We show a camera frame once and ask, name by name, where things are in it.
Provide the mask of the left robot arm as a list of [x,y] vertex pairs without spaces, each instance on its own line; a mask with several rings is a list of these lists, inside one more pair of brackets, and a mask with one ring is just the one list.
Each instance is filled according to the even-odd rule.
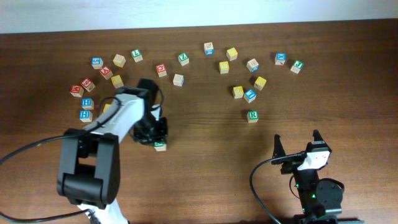
[[127,223],[116,200],[121,181],[119,144],[126,135],[164,151],[167,120],[155,103],[160,91],[150,79],[122,87],[109,109],[83,129],[68,129],[62,141],[57,192],[91,223]]

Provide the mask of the yellow block under arm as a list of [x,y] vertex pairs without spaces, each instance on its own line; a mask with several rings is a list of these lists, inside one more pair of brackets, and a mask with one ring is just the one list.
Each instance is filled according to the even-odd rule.
[[106,112],[106,110],[110,107],[110,104],[105,104],[104,108],[103,108],[103,112]]

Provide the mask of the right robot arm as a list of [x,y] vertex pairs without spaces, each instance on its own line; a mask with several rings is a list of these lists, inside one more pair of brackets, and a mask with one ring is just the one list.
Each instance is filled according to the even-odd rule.
[[313,141],[297,154],[287,155],[280,136],[274,136],[273,165],[281,165],[280,173],[291,174],[296,183],[303,213],[294,216],[294,223],[364,223],[357,218],[339,219],[345,186],[331,178],[319,178],[332,154],[318,130],[313,131]]

